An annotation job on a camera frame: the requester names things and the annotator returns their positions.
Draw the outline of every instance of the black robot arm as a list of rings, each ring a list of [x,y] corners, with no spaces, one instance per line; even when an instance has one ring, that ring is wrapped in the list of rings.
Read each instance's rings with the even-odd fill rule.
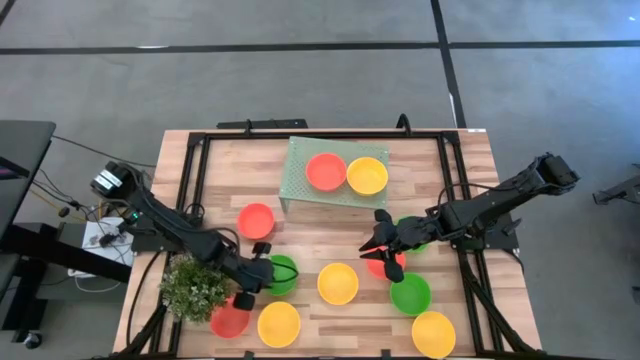
[[[472,199],[441,204],[446,189],[443,190],[438,205],[428,208],[426,217],[410,216],[394,226],[391,215],[384,210],[376,210],[378,224],[372,238],[360,251],[379,246],[386,246],[386,249],[360,257],[384,261],[387,277],[391,281],[402,281],[402,269],[395,262],[395,254],[435,240],[463,242],[482,237],[500,216],[538,195],[564,194],[575,187],[578,179],[561,157],[547,153],[537,157],[516,176]]]
[[[256,256],[252,259],[240,256],[237,244],[221,232],[198,229],[185,216],[158,201],[144,186],[142,173],[137,169],[124,163],[109,162],[91,182],[91,187],[105,200],[122,201],[134,210],[134,216],[127,221],[135,221],[138,214],[143,214],[166,239],[238,283],[241,296],[236,296],[235,307],[251,310],[254,299],[250,293],[260,292],[273,281],[271,261],[261,258],[269,252],[268,244],[254,248]]]

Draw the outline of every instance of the green mesh platform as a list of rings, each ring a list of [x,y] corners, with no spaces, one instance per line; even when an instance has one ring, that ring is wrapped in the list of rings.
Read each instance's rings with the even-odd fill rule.
[[[351,189],[347,181],[332,192],[318,191],[311,186],[305,175],[307,163],[314,155],[326,152],[337,154],[347,166],[359,157],[368,156],[380,160],[387,169],[389,168],[389,148],[386,146],[292,136],[289,138],[287,161],[280,184],[280,202],[284,212],[288,210],[289,200],[371,209],[385,209],[387,207],[386,187],[376,195],[360,196]]]

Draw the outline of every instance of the potted plant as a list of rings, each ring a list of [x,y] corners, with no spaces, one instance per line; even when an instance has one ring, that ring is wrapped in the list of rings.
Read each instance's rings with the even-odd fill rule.
[[[171,258],[160,284],[162,302],[177,317],[202,323],[231,295],[226,275],[202,265],[189,255]]]

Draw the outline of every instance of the gray carpet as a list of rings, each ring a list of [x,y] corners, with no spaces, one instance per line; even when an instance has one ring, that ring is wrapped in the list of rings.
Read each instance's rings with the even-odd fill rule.
[[[441,0],[450,41],[640,39],[634,1]],[[410,0],[17,0],[0,47],[309,41],[436,41],[430,2]],[[640,209],[591,193],[635,175],[640,50],[454,50],[466,121],[487,128],[499,174],[545,151],[583,177],[562,198],[518,209],[526,280],[543,346],[555,354],[640,353]],[[57,134],[136,161],[157,159],[166,129],[306,118],[312,127],[453,127],[439,50],[4,56],[0,118],[51,120]],[[43,168],[84,202],[106,159],[54,142]],[[29,196],[19,220],[57,223]],[[119,303],[56,303],[46,342],[6,359],[107,354]]]

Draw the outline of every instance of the table leg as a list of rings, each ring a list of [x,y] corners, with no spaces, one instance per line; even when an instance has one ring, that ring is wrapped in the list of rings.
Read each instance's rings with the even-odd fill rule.
[[[129,282],[131,267],[62,243],[57,239],[58,231],[55,228],[46,224],[40,226],[40,231],[34,232],[15,224],[10,225],[0,241],[0,248],[123,283]]]
[[[280,199],[280,206],[282,207],[282,212],[286,214],[287,211],[289,211],[289,200],[284,198],[279,198],[279,199]]]

